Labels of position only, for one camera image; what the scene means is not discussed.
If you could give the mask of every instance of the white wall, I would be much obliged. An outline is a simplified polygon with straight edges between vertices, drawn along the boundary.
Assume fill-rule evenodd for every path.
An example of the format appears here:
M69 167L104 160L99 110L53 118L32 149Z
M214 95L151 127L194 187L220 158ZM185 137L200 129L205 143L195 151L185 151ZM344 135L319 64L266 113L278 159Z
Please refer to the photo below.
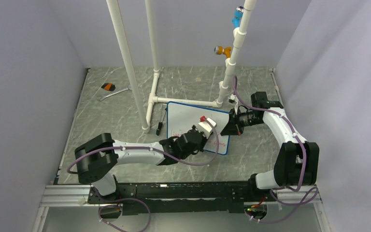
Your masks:
M46 0L0 0L0 232L31 230L84 73Z
M277 66L333 231L371 231L371 0L313 0Z
M86 67L123 66L106 0L49 0ZM311 0L258 0L238 65L275 67ZM244 0L153 0L163 66L224 66ZM153 66L144 0L120 0L134 65Z

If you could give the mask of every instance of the metal wrench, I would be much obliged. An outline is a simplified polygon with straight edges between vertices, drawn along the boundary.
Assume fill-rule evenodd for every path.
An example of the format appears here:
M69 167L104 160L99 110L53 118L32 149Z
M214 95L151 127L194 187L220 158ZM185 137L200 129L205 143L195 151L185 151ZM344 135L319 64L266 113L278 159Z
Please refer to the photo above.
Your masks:
M102 100L104 100L104 99L106 99L106 98L108 98L108 97L111 97L111 96L113 96L113 95L115 95L115 94L118 94L118 93L124 92L124 91L126 91L126 90L131 90L131 86L129 85L129 86L127 86L127 88L124 88L124 89L121 89L121 90L115 90L115 91L113 91L113 92L111 92L111 93L108 93L108 94L100 94L100 95L98 96L97 100L101 102Z

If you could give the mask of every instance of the blue faucet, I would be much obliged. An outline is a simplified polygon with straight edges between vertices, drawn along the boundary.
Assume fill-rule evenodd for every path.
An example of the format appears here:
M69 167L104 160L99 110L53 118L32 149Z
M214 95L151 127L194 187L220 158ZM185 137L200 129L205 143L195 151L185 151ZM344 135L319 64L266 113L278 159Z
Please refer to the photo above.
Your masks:
M243 13L244 13L244 7L238 6L237 8L235 8L234 17L231 20L231 22L234 24L234 28L237 28L237 27L240 26L240 22L241 22L241 18L243 17Z

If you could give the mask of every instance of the whiteboard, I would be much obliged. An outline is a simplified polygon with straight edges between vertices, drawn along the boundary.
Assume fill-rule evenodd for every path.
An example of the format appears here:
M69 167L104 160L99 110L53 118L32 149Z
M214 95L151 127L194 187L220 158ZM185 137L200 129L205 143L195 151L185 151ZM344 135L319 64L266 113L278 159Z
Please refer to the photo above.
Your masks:
M171 101L167 104L167 138L180 136L191 130L193 125L197 125L200 122L200 117L202 116L209 117L217 123L215 129L217 130L220 144L218 154L225 155L228 152L229 136L221 136L220 132L228 122L228 112L226 111ZM212 135L208 139L204 150L215 152L215 149L216 140L215 136Z

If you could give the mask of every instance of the marble table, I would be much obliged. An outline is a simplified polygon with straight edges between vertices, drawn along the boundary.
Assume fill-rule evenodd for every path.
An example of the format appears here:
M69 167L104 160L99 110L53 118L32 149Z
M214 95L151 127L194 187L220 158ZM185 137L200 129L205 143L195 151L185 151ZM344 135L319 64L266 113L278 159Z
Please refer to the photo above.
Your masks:
M153 81L153 68L135 68L137 82L143 97L144 110ZM164 67L158 81L157 95L167 98L213 101L218 97L218 82L224 78L225 67ZM236 67L241 97L250 102L250 95L266 91L270 100L278 100L268 67ZM107 93L100 86L111 82L117 89L126 87L125 68L92 68L87 74L82 99L67 144L66 154L58 179L59 184L78 184L77 175L68 174L66 167L75 159L74 149L100 133L109 132L114 139L131 143L150 143L166 138L166 130L156 135L163 105L154 106L151 130L143 133L138 112L130 91L119 93L102 102L97 95ZM232 104L225 102L222 110ZM170 166L127 164L115 166L111 172L119 182L187 182L247 180L253 173L273 168L279 146L266 125L245 129L242 136L232 136L228 154L217 157L210 165L192 167L181 163ZM213 153L198 153L188 161L204 162Z

